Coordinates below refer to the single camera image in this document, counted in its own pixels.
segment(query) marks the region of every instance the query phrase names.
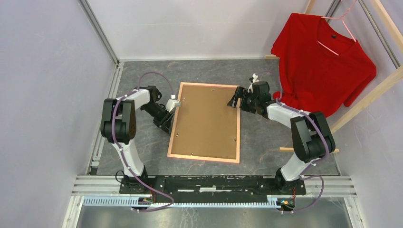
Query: gray floor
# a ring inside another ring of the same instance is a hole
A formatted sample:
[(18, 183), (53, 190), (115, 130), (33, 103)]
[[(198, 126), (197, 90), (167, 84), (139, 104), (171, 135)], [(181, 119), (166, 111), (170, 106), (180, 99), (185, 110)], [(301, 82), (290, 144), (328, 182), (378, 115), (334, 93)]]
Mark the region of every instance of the gray floor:
[[(136, 86), (138, 77), (147, 71), (157, 71), (169, 77), (176, 94), (180, 82), (248, 87), (248, 78), (261, 71), (268, 71), (261, 74), (260, 79), (269, 83), (271, 93), (279, 89), (277, 60), (146, 61), (125, 63), (117, 95), (130, 92)], [(163, 94), (160, 103), (165, 104), (170, 94), (167, 82), (158, 75), (148, 75), (142, 79), (142, 86), (148, 85), (157, 86)], [(278, 151), (279, 147), (292, 147), (291, 131), (257, 114), (241, 112), (239, 164), (168, 158), (169, 135), (159, 130), (145, 111), (136, 112), (136, 118), (135, 143), (149, 175), (274, 175), (292, 155)], [(106, 142), (97, 174), (111, 175), (122, 169), (116, 150)], [(330, 156), (308, 174), (337, 175), (334, 157)]]
[[(298, 198), (297, 209), (312, 199)], [(89, 207), (81, 210), (80, 228), (351, 228), (343, 199), (322, 198), (312, 208), (281, 215), (276, 209), (258, 208), (169, 208), (136, 213), (127, 207)]]

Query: small white object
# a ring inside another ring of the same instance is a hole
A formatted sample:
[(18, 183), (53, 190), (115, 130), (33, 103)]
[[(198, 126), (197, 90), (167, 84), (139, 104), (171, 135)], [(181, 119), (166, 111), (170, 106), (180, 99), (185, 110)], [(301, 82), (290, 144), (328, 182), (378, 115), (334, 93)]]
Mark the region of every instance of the small white object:
[(258, 77), (259, 76), (257, 76), (256, 74), (253, 74), (252, 75), (252, 82), (250, 83), (250, 86), (249, 86), (249, 88), (248, 88), (248, 91), (250, 92), (250, 93), (252, 93), (253, 92), (253, 89), (252, 89), (252, 84), (254, 83), (254, 82), (259, 82), (260, 80), (258, 79)]
[(176, 107), (180, 107), (181, 106), (181, 102), (179, 102), (176, 99), (169, 99), (168, 102), (165, 105), (165, 109), (170, 112), (172, 111), (174, 108)]

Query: black mounting plate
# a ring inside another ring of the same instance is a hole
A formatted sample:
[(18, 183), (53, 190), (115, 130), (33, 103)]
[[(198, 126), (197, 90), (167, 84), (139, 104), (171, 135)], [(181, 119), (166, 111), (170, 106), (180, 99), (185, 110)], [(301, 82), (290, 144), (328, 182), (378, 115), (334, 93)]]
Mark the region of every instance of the black mounting plate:
[[(177, 203), (241, 203), (267, 202), (267, 195), (305, 195), (302, 180), (281, 190), (274, 177), (268, 176), (148, 176), (144, 180), (153, 188), (171, 195)], [(136, 181), (121, 183), (120, 194), (151, 194)], [(156, 202), (170, 200), (154, 194)]]

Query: cable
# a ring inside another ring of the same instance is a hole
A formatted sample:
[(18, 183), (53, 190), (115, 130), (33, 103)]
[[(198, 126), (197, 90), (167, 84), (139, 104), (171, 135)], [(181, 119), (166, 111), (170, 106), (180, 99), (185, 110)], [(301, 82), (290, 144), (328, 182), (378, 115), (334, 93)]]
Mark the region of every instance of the cable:
[(159, 190), (157, 190), (157, 189), (154, 189), (154, 188), (148, 186), (148, 185), (147, 185), (146, 183), (144, 183), (140, 178), (137, 177), (137, 175), (134, 173), (134, 171), (130, 168), (129, 164), (127, 163), (127, 160), (126, 160), (126, 157), (125, 157), (125, 154), (124, 154), (123, 147), (120, 145), (120, 143), (119, 143), (119, 142), (117, 141), (117, 139), (116, 139), (116, 134), (115, 134), (115, 121), (116, 121), (116, 113), (117, 113), (119, 104), (120, 104), (123, 100), (125, 100), (128, 96), (131, 96), (131, 95), (135, 94), (135, 93), (140, 89), (141, 79), (142, 79), (145, 75), (147, 75), (147, 74), (157, 74), (157, 75), (160, 75), (160, 76), (162, 76), (163, 78), (165, 78), (165, 80), (166, 80), (166, 81), (168, 82), (168, 84), (169, 84), (169, 87), (171, 88), (171, 97), (172, 97), (172, 96), (175, 96), (175, 95), (173, 94), (172, 85), (171, 85), (171, 83), (169, 82), (169, 80), (168, 80), (167, 77), (165, 77), (164, 75), (162, 75), (162, 74), (160, 74), (160, 73), (158, 73), (158, 72), (154, 72), (154, 71), (150, 71), (150, 72), (144, 73), (144, 74), (139, 78), (139, 80), (138, 80), (137, 89), (135, 89), (134, 91), (132, 91), (132, 92), (130, 92), (130, 93), (128, 93), (128, 94), (122, 96), (122, 97), (116, 102), (116, 104), (115, 104), (115, 108), (114, 108), (114, 111), (113, 111), (113, 114), (112, 114), (112, 138), (113, 138), (113, 140), (114, 140), (114, 143), (119, 147), (120, 155), (121, 155), (121, 157), (122, 157), (123, 163), (125, 164), (125, 167), (126, 167), (126, 168), (129, 170), (129, 172), (134, 176), (134, 178), (135, 178), (140, 184), (142, 184), (144, 187), (148, 188), (149, 190), (152, 190), (152, 191), (154, 191), (154, 192), (156, 192), (156, 193), (158, 193), (158, 194), (160, 194), (160, 195), (163, 195), (163, 196), (169, 198), (169, 199), (171, 200), (171, 202), (168, 203), (167, 205), (163, 205), (163, 206), (160, 206), (160, 207), (157, 207), (157, 208), (153, 208), (153, 209), (149, 209), (149, 210), (137, 210), (137, 212), (153, 212), (153, 211), (158, 211), (158, 210), (167, 208), (167, 207), (169, 207), (170, 205), (172, 205), (172, 204), (174, 203), (174, 199), (173, 199), (170, 195), (167, 195), (167, 194), (165, 194), (165, 193), (163, 193), (163, 192), (161, 192), (161, 191), (159, 191)]
[(122, 172), (123, 175), (125, 174), (125, 172), (123, 172), (123, 170), (117, 171), (117, 172), (115, 173), (115, 180), (116, 180), (117, 182), (119, 182), (119, 183), (122, 183), (122, 181), (119, 181), (119, 180), (117, 179), (117, 174), (118, 174), (119, 172)]
[(304, 211), (304, 210), (306, 210), (306, 209), (309, 209), (309, 208), (313, 207), (314, 205), (316, 205), (316, 204), (318, 203), (319, 199), (322, 197), (323, 189), (325, 188), (325, 181), (323, 180), (322, 176), (320, 176), (320, 175), (314, 175), (314, 176), (304, 177), (304, 174), (310, 169), (311, 166), (315, 166), (318, 162), (323, 161), (324, 159), (326, 159), (326, 158), (329, 156), (330, 152), (329, 152), (329, 147), (328, 147), (328, 145), (327, 145), (327, 143), (326, 143), (326, 140), (325, 140), (325, 138), (323, 137), (323, 134), (321, 133), (321, 131), (319, 130), (319, 128), (318, 128), (318, 126), (315, 124), (315, 122), (312, 120), (312, 118), (309, 117), (308, 114), (306, 114), (305, 112), (303, 112), (303, 110), (298, 110), (298, 109), (296, 109), (296, 108), (293, 108), (293, 107), (290, 107), (290, 106), (286, 105), (285, 103), (281, 103), (280, 101), (281, 101), (281, 98), (282, 98), (282, 97), (283, 97), (283, 87), (281, 86), (281, 81), (280, 81), (280, 98), (276, 98), (276, 103), (277, 103), (278, 105), (280, 105), (281, 107), (284, 107), (284, 108), (286, 108), (286, 109), (288, 109), (288, 110), (291, 110), (291, 111), (293, 111), (293, 112), (296, 112), (296, 113), (299, 113), (299, 114), (302, 114), (303, 116), (305, 116), (305, 117), (308, 119), (308, 121), (312, 124), (312, 126), (314, 127), (314, 129), (316, 130), (316, 133), (319, 135), (319, 138), (320, 138), (320, 140), (322, 141), (323, 145), (325, 146), (325, 151), (326, 151), (326, 154), (325, 154), (322, 158), (320, 158), (320, 159), (318, 159), (318, 160), (316, 160), (316, 161), (311, 162), (311, 164), (310, 164), (309, 166), (307, 166), (307, 167), (301, 172), (301, 174), (300, 174), (300, 176), (299, 176), (299, 179), (302, 180), (302, 181), (306, 181), (306, 180), (309, 180), (309, 179), (312, 179), (312, 178), (315, 178), (315, 177), (319, 177), (319, 178), (320, 178), (320, 180), (322, 181), (322, 187), (321, 187), (321, 189), (320, 189), (320, 192), (319, 192), (318, 197), (316, 198), (316, 200), (315, 200), (311, 205), (309, 205), (309, 206), (307, 206), (307, 207), (304, 207), (304, 208), (301, 208), (301, 209), (298, 209), (298, 210), (294, 210), (294, 211), (282, 211), (282, 212), (281, 212), (281, 213), (284, 213), (284, 212), (285, 212), (285, 213), (290, 213), (290, 214), (292, 214), (292, 213), (301, 212), (301, 211)]

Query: wooden beam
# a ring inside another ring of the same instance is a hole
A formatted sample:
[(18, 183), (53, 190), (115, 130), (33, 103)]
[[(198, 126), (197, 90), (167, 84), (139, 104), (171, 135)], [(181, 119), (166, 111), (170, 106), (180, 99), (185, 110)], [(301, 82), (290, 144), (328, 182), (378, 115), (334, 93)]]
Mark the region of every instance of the wooden beam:
[(369, 0), (369, 1), (372, 3), (372, 6), (375, 8), (376, 12), (378, 13), (378, 15), (381, 18), (385, 27), (388, 29), (390, 35), (392, 36), (393, 40), (396, 42), (400, 51), (403, 53), (402, 33), (396, 27), (392, 18), (389, 16), (388, 12), (384, 8), (384, 6), (382, 5), (380, 0)]
[(314, 7), (316, 0), (309, 0), (307, 7), (305, 8), (304, 14), (311, 14), (311, 10)]
[[(294, 152), (294, 148), (292, 147), (280, 147), (280, 152)], [(338, 153), (339, 149), (335, 149), (333, 153)]]
[(265, 59), (280, 59), (280, 58), (275, 55), (265, 55)]
[(346, 114), (344, 114), (331, 128), (332, 133), (339, 130), (344, 124), (353, 119), (358, 113), (367, 108), (373, 101), (378, 99), (388, 89), (394, 86), (403, 78), (403, 66), (395, 70), (383, 82), (381, 82), (375, 89), (369, 92), (361, 101), (354, 105)]

